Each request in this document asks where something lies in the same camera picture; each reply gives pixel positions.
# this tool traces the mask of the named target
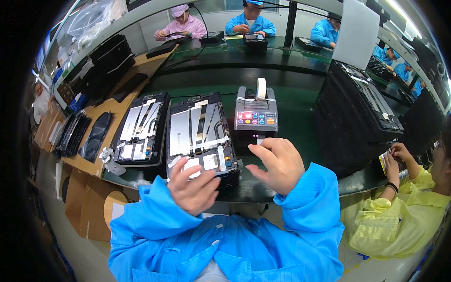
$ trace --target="hand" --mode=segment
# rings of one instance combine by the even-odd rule
[[[233,32],[246,34],[246,33],[251,32],[251,29],[246,24],[240,24],[240,25],[235,25],[233,27]]]
[[[286,139],[266,138],[260,145],[249,145],[249,150],[262,160],[268,172],[256,165],[246,168],[281,195],[288,195],[305,173],[301,155]]]
[[[262,34],[263,37],[266,37],[266,32],[264,32],[264,31],[256,31],[256,32],[254,32],[254,34]]]
[[[191,34],[191,31],[184,30],[184,31],[180,32],[180,34],[185,35],[185,36],[189,36]]]
[[[384,160],[385,164],[387,165],[387,179],[388,182],[393,183],[397,187],[399,187],[399,166],[398,162],[395,161],[393,156],[387,152],[387,154],[384,154]]]
[[[189,176],[202,169],[202,166],[193,166],[182,171],[188,158],[179,160],[170,174],[167,185],[174,202],[192,216],[210,208],[219,194],[216,189],[221,179],[215,178],[215,171],[203,171],[200,176],[188,182]]]
[[[394,143],[390,149],[393,157],[399,157],[404,162],[415,160],[403,143]]]
[[[157,33],[158,39],[162,39],[165,35],[166,35],[165,32],[162,30],[158,31]]]

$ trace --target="ceiling light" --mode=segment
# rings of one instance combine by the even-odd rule
[[[401,9],[401,7],[394,1],[394,0],[386,0],[387,3],[396,10],[403,18],[405,18],[406,22],[410,24],[413,28],[413,30],[417,33],[418,37],[422,39],[420,31],[418,31],[417,27],[414,25],[414,23],[410,20],[410,18],[407,16],[406,13]]]

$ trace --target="workbench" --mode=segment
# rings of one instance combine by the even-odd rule
[[[320,54],[302,50],[299,46],[290,49],[280,47],[283,37],[269,38],[268,49],[264,54],[255,54],[243,46],[241,39],[227,40],[228,45],[208,44],[194,60],[169,67],[174,63],[199,53],[199,42],[179,46],[159,68],[140,96],[158,94],[167,91],[171,101],[179,102],[187,97],[207,94],[214,91],[222,93],[225,115],[232,129],[235,112],[236,92],[240,86],[256,88],[257,78],[266,78],[267,87],[274,89],[279,111],[280,128],[276,137],[290,140],[299,150],[305,168],[311,162],[321,164],[317,137],[312,123],[312,112],[319,90],[331,62],[331,52]],[[378,77],[379,88],[388,93],[396,92],[396,85]],[[407,107],[387,97],[387,101],[398,115]],[[237,152],[243,166],[261,161],[250,152]],[[160,171],[128,168],[121,175],[105,171],[102,178],[122,186],[137,188],[142,179],[152,181],[156,175],[166,176],[165,169]],[[275,192],[253,177],[246,168],[240,173],[240,184],[220,190],[218,201],[234,203],[271,203]],[[377,175],[368,165],[362,171],[339,180],[339,194],[359,193],[378,187],[386,182],[385,177]]]

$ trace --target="blue esd jacket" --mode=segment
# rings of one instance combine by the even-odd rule
[[[318,45],[330,48],[331,42],[337,43],[340,30],[335,31],[327,19],[320,20],[315,24],[310,32],[310,40]]]
[[[402,80],[409,80],[409,71],[405,70],[405,64],[397,64],[393,69],[393,72],[398,75]]]
[[[233,31],[233,27],[235,25],[240,25],[240,24],[246,24],[249,26],[248,21],[244,17],[244,13],[237,16],[236,18],[231,19],[226,24],[225,34],[229,35],[229,36],[239,34],[239,33],[235,33]],[[250,27],[250,29],[251,29],[250,34],[253,34],[256,31],[264,31],[266,33],[266,37],[271,37],[271,36],[276,35],[276,27],[274,26],[274,24],[262,16],[258,16],[258,18],[255,20],[254,24]]]
[[[343,274],[337,178],[320,165],[311,163],[286,197],[274,197],[287,231],[265,218],[194,217],[160,177],[139,194],[142,201],[110,224],[108,266],[119,282],[193,281],[211,259],[233,282],[328,282]]]
[[[378,59],[380,62],[385,63],[386,65],[391,66],[393,64],[393,61],[387,57],[387,48],[382,49],[379,46],[374,47],[373,49],[373,55]]]

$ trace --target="white bottle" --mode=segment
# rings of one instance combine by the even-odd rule
[[[69,55],[67,54],[67,49],[60,46],[58,49],[58,62],[60,66],[63,66],[64,63],[69,59]]]

